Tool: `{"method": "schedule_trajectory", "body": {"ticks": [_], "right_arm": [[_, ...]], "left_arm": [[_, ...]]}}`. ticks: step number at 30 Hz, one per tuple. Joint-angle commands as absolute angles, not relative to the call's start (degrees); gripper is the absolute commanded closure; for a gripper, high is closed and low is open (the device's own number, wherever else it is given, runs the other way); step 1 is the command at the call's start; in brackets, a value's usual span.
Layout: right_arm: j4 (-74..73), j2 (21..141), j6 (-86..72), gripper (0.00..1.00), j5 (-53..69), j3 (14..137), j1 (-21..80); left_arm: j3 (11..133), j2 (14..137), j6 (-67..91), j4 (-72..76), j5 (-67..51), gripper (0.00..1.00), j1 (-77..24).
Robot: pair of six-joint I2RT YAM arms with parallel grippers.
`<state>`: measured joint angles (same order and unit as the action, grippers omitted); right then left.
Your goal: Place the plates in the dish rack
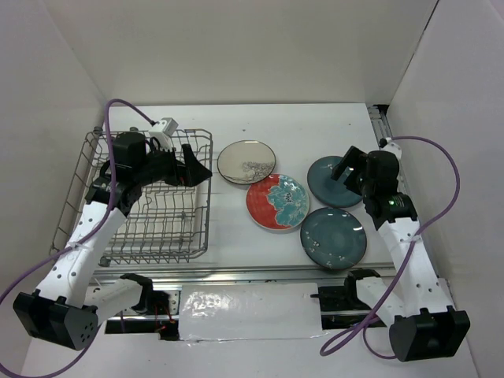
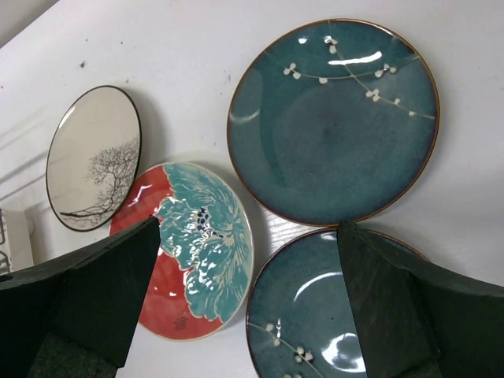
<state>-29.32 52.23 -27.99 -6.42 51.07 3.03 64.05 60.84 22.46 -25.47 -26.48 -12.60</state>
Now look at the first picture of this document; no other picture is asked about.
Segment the white tree pattern plate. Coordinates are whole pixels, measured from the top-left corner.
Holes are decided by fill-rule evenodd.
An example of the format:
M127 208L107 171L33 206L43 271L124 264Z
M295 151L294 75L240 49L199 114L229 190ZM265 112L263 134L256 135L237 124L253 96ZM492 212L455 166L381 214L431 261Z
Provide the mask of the white tree pattern plate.
M263 142L241 140L226 146L217 158L217 170L227 181L249 185L270 175L276 167L276 155Z

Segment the red teal floral plate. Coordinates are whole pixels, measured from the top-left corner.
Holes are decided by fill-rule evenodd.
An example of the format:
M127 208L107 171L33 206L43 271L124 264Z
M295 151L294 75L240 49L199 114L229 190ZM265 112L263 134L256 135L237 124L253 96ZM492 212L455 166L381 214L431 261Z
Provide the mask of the red teal floral plate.
M270 174L249 186L246 208L259 226L283 232L298 227L305 220L310 199L308 191L294 178Z

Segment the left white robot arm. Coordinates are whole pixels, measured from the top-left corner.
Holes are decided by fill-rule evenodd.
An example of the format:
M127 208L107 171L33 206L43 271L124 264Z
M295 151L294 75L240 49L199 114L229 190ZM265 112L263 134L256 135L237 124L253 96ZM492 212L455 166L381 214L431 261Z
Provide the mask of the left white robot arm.
M88 286L109 242L126 223L143 188L162 182L193 188L212 176L192 146L164 148L139 132L115 135L85 197L82 215L61 255L32 293L20 293L13 310L27 333L73 350L91 344L99 326L117 313L154 310L160 296L150 278L135 273L90 292Z

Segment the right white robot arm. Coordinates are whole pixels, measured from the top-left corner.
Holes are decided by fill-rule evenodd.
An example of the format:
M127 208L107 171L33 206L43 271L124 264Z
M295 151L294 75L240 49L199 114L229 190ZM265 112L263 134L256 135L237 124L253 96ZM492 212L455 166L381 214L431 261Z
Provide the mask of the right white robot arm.
M394 357L401 362L452 357L470 328L468 314L454 308L433 269L411 198L398 189L400 156L397 146L369 153L351 146L332 171L337 180L350 170L344 185L362 197L396 274L390 284L370 274L345 287L343 298L349 307L366 304L371 310L363 321L326 342L322 356L346 346L374 320L387 326Z

